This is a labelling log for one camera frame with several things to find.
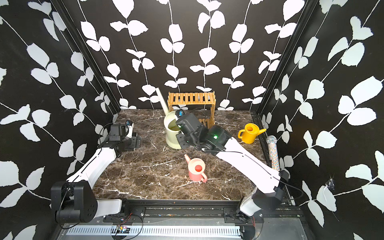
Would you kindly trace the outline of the yellow watering can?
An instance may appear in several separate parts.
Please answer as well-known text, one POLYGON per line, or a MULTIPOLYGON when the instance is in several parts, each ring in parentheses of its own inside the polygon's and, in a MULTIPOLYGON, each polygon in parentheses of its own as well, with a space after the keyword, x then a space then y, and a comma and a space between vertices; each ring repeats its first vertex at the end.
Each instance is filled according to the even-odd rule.
POLYGON ((238 132, 238 138, 246 144, 252 144, 257 136, 266 131, 266 129, 260 129, 256 124, 248 123, 244 129, 238 132))

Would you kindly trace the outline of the pink watering can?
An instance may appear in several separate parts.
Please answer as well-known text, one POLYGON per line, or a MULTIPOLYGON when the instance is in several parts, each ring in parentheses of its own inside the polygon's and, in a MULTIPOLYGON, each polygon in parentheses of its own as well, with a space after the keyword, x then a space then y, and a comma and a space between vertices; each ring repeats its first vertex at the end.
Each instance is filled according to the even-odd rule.
POLYGON ((203 182, 206 183, 208 180, 207 175, 205 174, 206 164, 202 159, 193 158, 191 159, 187 154, 184 155, 187 164, 189 177, 193 182, 203 182))

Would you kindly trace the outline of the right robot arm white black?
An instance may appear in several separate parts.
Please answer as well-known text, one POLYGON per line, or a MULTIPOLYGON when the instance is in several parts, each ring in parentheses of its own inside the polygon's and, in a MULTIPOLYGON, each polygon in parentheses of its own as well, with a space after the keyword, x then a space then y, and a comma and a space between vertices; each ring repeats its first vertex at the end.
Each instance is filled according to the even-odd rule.
POLYGON ((255 213, 273 211, 282 202, 288 175, 281 173, 253 156, 225 129, 205 127, 194 114, 182 110, 175 113, 180 129, 177 139, 182 149, 193 147, 226 161, 251 180, 255 189, 238 206, 239 217, 250 218, 255 213))

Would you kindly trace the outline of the green watering can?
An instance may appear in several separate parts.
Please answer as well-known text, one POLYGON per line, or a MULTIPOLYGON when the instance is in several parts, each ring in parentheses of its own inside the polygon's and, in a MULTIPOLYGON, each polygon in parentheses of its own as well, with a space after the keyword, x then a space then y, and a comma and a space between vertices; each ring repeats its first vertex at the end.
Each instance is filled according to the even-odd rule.
POLYGON ((170 148, 179 150, 182 147, 177 139, 177 135, 180 133, 180 129, 176 125, 176 112, 171 112, 169 110, 168 104, 166 103, 159 88, 156 88, 156 93, 159 97, 159 101, 165 113, 164 126, 166 129, 166 142, 170 148))

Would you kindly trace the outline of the wooden slatted shelf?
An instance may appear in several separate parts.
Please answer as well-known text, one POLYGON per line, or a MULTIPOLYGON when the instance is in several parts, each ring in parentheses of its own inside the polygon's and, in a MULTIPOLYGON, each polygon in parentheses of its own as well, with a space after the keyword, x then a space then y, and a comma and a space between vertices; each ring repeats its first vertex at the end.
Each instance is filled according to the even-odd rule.
POLYGON ((208 129, 215 124, 216 95, 215 92, 209 93, 171 93, 168 95, 169 110, 176 105, 199 105, 211 107, 210 117, 199 119, 199 121, 208 129))

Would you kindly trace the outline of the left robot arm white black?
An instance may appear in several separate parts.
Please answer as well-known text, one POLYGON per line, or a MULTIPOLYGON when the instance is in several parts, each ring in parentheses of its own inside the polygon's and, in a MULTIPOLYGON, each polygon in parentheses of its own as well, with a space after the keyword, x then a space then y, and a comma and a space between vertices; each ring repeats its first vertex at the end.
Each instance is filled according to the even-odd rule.
POLYGON ((53 184, 51 205, 55 222, 63 229, 65 224, 74 227, 97 217, 118 214, 123 201, 97 199, 93 187, 108 165, 122 152, 133 151, 140 146, 141 137, 134 132, 131 120, 112 124, 110 133, 85 165, 66 181, 53 184))

